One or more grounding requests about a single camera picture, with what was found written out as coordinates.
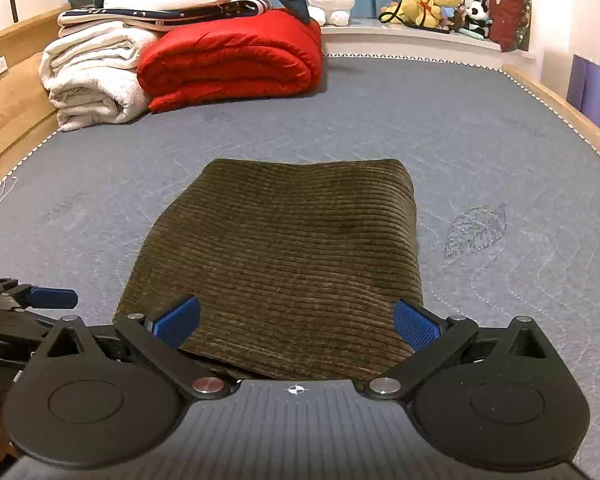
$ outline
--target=white towel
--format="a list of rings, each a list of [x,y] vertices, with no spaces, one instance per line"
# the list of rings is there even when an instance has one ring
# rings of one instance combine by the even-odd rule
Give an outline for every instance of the white towel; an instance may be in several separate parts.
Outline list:
[[[126,123],[145,112],[151,100],[133,70],[108,66],[55,78],[49,91],[49,101],[60,108],[58,125],[63,132],[97,123]]]
[[[40,80],[47,90],[58,78],[84,69],[135,68],[142,51],[160,38],[159,32],[129,27],[123,22],[94,25],[59,38],[42,53]]]

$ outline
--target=folded red comforter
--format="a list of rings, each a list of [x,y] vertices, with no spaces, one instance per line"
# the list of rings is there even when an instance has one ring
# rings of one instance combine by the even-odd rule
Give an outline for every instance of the folded red comforter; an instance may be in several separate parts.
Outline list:
[[[315,88],[322,76],[320,27],[286,10],[185,25],[144,51],[140,86],[164,112],[195,103],[286,96]]]

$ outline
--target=blue gripper tab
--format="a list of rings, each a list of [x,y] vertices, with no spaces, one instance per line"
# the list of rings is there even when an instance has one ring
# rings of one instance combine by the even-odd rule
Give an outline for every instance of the blue gripper tab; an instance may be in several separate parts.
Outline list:
[[[440,318],[427,310],[407,305],[403,300],[399,300],[395,305],[395,331],[416,352],[440,337],[443,323]]]
[[[184,300],[154,321],[151,333],[171,348],[179,348],[200,324],[200,302],[195,296]]]
[[[78,295],[70,288],[33,286],[26,300],[33,308],[75,308]]]

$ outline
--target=corduroy fabric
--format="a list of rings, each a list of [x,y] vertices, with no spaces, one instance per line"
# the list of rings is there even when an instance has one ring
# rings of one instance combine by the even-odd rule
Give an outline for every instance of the corduroy fabric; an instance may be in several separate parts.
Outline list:
[[[182,294],[183,348],[280,379],[366,379],[412,353],[395,302],[422,304],[411,177],[398,160],[218,159],[162,213],[117,316]]]

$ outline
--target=bed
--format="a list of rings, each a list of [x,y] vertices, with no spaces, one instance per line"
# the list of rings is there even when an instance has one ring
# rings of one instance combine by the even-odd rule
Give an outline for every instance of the bed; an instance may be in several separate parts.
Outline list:
[[[425,306],[490,326],[534,317],[590,403],[578,463],[600,480],[600,154],[582,119],[498,70],[373,56],[325,69],[305,96],[43,136],[0,184],[0,276],[74,288],[77,313],[107,323],[152,222],[213,159],[397,158]]]

